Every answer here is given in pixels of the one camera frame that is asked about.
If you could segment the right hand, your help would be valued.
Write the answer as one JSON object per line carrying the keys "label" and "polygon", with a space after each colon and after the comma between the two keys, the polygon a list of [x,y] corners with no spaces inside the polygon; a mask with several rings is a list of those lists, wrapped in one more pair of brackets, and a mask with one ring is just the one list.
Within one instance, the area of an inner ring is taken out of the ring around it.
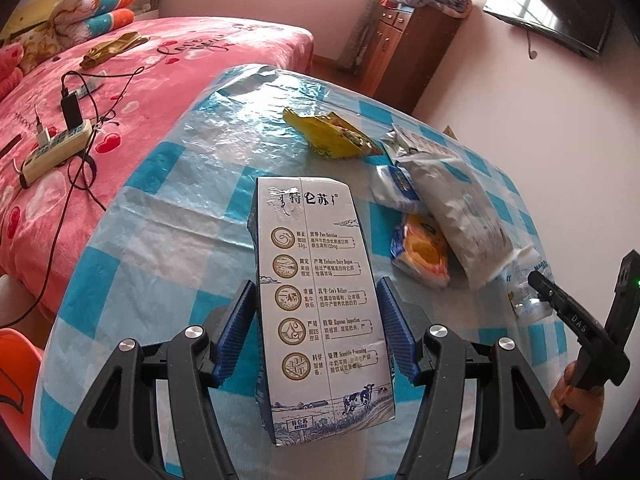
{"label": "right hand", "polygon": [[567,408],[577,415],[567,439],[574,459],[580,465],[597,449],[596,432],[603,412],[604,390],[598,387],[584,390],[572,386],[570,382],[576,365],[577,362],[574,361],[565,367],[563,375],[550,393],[549,400],[556,416],[561,417]]}

